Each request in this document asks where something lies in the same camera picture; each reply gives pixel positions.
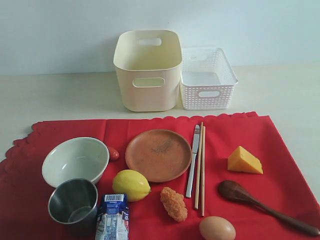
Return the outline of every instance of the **spoon handle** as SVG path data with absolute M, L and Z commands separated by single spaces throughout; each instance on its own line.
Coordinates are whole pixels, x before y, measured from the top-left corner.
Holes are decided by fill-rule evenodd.
M 299 221 L 293 217 L 290 217 L 290 216 L 285 215 L 281 212 L 278 212 L 278 211 L 264 205 L 261 202 L 257 203 L 257 205 L 259 207 L 261 207 L 262 209 L 266 210 L 267 212 L 269 212 L 274 217 L 278 218 L 279 220 L 282 220 L 283 222 L 290 224 L 294 228 L 296 228 L 306 234 L 309 234 L 311 236 L 319 236 L 320 235 L 320 230 L 314 226 L 311 226 L 303 221 Z

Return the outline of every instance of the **small red tomato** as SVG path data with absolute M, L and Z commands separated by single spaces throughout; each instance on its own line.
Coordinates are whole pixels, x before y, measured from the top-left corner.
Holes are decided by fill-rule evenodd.
M 115 161 L 119 158 L 119 152 L 117 150 L 115 150 L 113 147 L 108 146 L 107 147 L 109 150 L 109 154 L 110 154 L 110 161 Z

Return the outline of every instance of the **storage basket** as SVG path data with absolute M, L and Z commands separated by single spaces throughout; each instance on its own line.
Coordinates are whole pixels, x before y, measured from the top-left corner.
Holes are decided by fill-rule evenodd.
M 237 83 L 236 75 L 221 48 L 182 49 L 180 90 L 186 110 L 228 108 Z
M 123 33 L 113 63 L 124 106 L 134 112 L 166 111 L 178 101 L 182 50 L 169 30 Z

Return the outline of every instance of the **beige table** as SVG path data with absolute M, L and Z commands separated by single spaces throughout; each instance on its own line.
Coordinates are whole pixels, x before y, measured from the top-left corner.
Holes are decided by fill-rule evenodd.
M 239 84 L 225 110 L 135 113 L 121 102 L 116 74 L 0 76 L 0 161 L 31 125 L 47 120 L 141 119 L 256 111 L 269 115 L 320 202 L 320 64 L 234 67 Z

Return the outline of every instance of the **lemon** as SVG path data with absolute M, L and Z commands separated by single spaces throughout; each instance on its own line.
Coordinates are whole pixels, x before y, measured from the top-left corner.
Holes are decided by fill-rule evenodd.
M 129 202 L 139 201 L 151 192 L 145 176 L 130 169 L 117 173 L 112 181 L 112 189 L 115 194 L 126 194 Z

